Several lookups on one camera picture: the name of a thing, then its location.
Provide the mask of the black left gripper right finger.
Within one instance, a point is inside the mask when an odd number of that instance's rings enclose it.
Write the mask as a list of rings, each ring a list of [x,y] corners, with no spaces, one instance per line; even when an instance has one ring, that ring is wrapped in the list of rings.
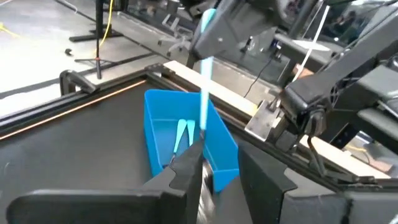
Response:
[[[253,224],[398,224],[398,192],[335,192],[253,145],[238,161]]]

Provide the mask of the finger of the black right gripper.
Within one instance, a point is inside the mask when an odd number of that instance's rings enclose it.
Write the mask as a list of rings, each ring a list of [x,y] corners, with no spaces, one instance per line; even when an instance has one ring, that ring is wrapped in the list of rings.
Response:
[[[215,56],[277,26],[277,0],[221,0],[204,30],[197,28],[190,53],[197,60]]]

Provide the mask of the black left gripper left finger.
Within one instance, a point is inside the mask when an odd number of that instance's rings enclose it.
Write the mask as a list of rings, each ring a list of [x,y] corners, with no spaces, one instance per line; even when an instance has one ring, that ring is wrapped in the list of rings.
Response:
[[[203,140],[134,190],[42,189],[15,198],[8,224],[196,224]]]

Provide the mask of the light-blue-handled cutlery piece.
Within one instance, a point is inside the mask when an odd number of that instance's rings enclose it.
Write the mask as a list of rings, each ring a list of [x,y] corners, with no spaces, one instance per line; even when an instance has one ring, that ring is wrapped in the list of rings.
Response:
[[[192,119],[187,120],[189,146],[191,146],[194,141],[195,124],[196,124],[195,120],[192,120]]]
[[[175,137],[175,144],[174,144],[174,149],[173,149],[173,154],[170,160],[170,164],[174,161],[176,155],[177,155],[177,150],[180,144],[180,140],[183,136],[183,133],[185,131],[185,128],[187,126],[187,121],[185,119],[180,119],[177,123],[177,131],[176,131],[176,137]]]

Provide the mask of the light-blue-handled spoon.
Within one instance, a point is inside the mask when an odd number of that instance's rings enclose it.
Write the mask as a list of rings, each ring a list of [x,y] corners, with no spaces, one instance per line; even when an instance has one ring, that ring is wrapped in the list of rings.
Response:
[[[207,9],[201,19],[200,34],[205,32],[208,24],[215,15],[216,9]],[[209,83],[213,72],[213,56],[205,58],[201,61],[200,74],[204,78],[201,86],[201,100],[200,100],[200,132],[201,138],[205,140],[205,131],[208,117],[208,103],[209,103]],[[212,181],[212,168],[209,162],[204,159],[202,163],[202,184],[201,193],[198,206],[198,219],[201,224],[208,224],[208,219],[212,216],[214,210],[214,202],[212,199],[211,187],[209,187]]]

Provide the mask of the white office chair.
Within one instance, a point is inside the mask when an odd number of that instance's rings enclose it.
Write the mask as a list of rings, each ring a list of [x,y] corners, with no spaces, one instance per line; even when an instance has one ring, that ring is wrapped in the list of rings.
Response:
[[[172,45],[169,47],[169,49],[166,52],[166,56],[170,57],[172,51],[178,50],[181,52],[183,49],[189,49],[190,47],[190,41],[193,37],[193,32],[189,29],[186,29],[182,26],[179,25],[180,18],[179,17],[174,17],[172,22],[169,22],[171,20],[172,15],[167,14],[165,19],[162,21],[162,25],[168,28],[172,32],[171,37],[163,36],[161,37],[157,45],[161,46],[164,42],[170,42]]]

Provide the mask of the bright blue plastic bin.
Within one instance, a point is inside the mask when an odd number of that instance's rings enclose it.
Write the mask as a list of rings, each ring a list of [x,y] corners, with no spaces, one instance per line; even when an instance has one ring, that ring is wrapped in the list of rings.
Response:
[[[152,175],[161,173],[170,163],[180,119],[195,120],[194,141],[200,138],[200,94],[170,90],[147,90],[144,94],[144,133]],[[185,128],[177,157],[189,148]],[[205,159],[213,170],[215,192],[222,191],[239,175],[238,145],[213,103],[208,104]]]

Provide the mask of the black tripod stand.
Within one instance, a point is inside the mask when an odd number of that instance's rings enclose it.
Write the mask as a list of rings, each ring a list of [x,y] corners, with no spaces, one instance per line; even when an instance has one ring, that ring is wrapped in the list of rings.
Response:
[[[104,3],[108,2],[108,21],[106,25],[103,23],[103,13],[104,13]],[[103,29],[106,30],[105,34],[112,29],[111,20],[113,13],[113,6],[116,0],[95,0],[95,31],[96,31],[96,48],[95,57],[86,59],[76,59],[75,62],[93,62],[96,68],[97,79],[102,79],[101,63],[111,63],[109,60],[101,59],[100,57],[100,47],[104,44],[106,38],[100,39],[100,33]]]

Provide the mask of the black desk stand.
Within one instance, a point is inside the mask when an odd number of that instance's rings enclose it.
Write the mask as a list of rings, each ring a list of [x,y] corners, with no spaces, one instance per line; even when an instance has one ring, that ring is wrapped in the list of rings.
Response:
[[[85,42],[85,41],[90,41],[90,40],[96,40],[96,31],[95,30],[90,30],[91,34],[88,35],[79,35],[79,36],[72,36],[69,38],[69,41],[71,42]],[[100,33],[100,39],[104,38],[113,38],[113,37],[122,37],[122,33],[117,32],[115,30],[109,30],[107,34],[105,34],[106,30],[103,29],[103,31]]]

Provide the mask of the black table frame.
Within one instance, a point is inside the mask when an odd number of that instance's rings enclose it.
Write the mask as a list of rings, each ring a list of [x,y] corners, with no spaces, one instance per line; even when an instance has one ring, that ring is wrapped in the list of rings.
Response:
[[[148,70],[0,118],[0,190],[134,189],[150,178],[144,149],[144,92],[193,90]]]

